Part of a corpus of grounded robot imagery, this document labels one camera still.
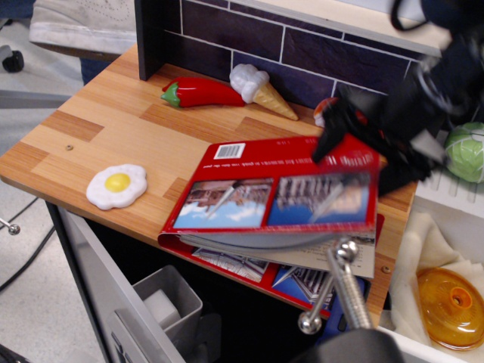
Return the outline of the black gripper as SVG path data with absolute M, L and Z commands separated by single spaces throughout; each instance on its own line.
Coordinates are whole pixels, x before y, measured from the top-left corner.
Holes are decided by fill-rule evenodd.
M 386 159 L 378 196 L 423 181 L 435 166 L 448 165 L 436 140 L 448 112 L 448 92 L 430 76 L 410 76 L 388 95 L 341 85 L 339 100 L 325 110 L 324 130 L 312 160 L 320 163 L 350 134 Z

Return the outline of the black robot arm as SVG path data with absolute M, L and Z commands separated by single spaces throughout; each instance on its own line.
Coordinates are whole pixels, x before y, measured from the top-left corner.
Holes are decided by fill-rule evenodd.
M 379 194 L 425 180 L 449 158 L 436 140 L 443 124 L 483 115 L 483 3 L 422 1 L 426 23 L 451 33 L 440 57 L 425 57 L 388 95 L 344 86 L 323 109 L 319 163 L 351 134 L 386 158 Z

